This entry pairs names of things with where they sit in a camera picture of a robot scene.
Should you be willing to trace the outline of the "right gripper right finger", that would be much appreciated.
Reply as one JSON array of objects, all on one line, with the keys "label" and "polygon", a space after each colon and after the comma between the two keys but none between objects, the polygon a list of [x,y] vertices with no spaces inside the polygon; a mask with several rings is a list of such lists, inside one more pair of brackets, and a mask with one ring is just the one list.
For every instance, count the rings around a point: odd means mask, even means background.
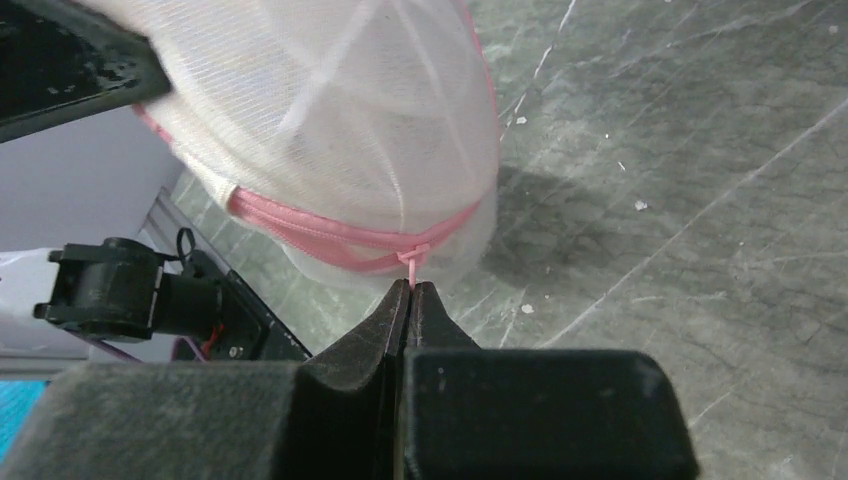
[{"label": "right gripper right finger", "polygon": [[484,349],[435,287],[413,292],[404,349],[408,479],[695,479],[671,380],[648,354]]}]

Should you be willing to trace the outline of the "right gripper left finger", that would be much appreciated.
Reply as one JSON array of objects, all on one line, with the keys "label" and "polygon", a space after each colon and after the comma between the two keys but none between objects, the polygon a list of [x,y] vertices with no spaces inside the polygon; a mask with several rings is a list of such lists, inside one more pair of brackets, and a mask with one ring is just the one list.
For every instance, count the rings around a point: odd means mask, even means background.
[{"label": "right gripper left finger", "polygon": [[298,361],[89,363],[47,388],[5,479],[390,479],[400,337],[395,282],[359,325]]}]

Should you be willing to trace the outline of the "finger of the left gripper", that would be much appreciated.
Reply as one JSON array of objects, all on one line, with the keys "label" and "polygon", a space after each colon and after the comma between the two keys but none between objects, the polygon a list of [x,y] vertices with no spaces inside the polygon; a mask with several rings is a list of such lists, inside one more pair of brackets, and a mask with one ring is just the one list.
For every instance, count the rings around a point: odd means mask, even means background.
[{"label": "finger of the left gripper", "polygon": [[1,140],[166,95],[149,41],[72,1],[1,2]]}]

